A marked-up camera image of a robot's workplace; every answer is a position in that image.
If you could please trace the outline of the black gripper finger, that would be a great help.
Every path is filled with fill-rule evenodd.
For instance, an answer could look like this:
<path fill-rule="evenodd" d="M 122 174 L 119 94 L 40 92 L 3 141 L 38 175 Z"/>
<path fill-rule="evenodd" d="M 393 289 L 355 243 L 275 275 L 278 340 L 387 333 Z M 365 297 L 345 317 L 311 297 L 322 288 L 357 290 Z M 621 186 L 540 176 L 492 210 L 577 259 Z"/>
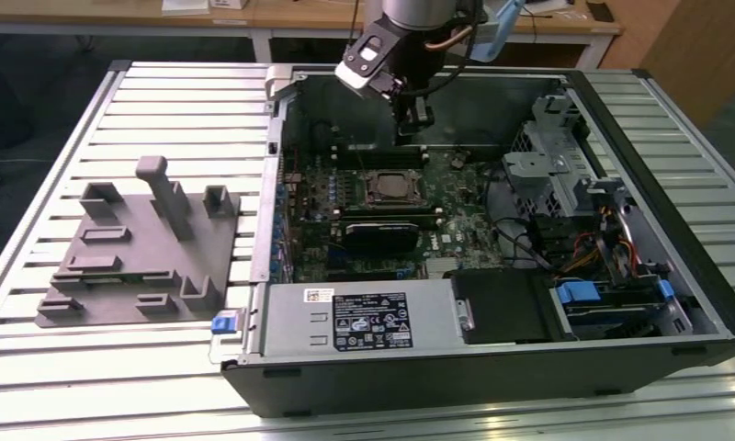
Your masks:
<path fill-rule="evenodd" d="M 409 137 L 431 127 L 436 123 L 433 107 L 427 103 L 401 104 L 397 112 L 398 136 Z"/>

